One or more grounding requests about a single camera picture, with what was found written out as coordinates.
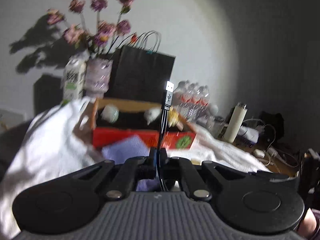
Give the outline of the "person right hand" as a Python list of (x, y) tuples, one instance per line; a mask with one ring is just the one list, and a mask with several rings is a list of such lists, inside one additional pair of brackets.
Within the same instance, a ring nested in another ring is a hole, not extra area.
[(300, 223), (297, 233), (306, 239), (320, 240), (319, 216), (319, 210), (308, 209), (304, 219)]

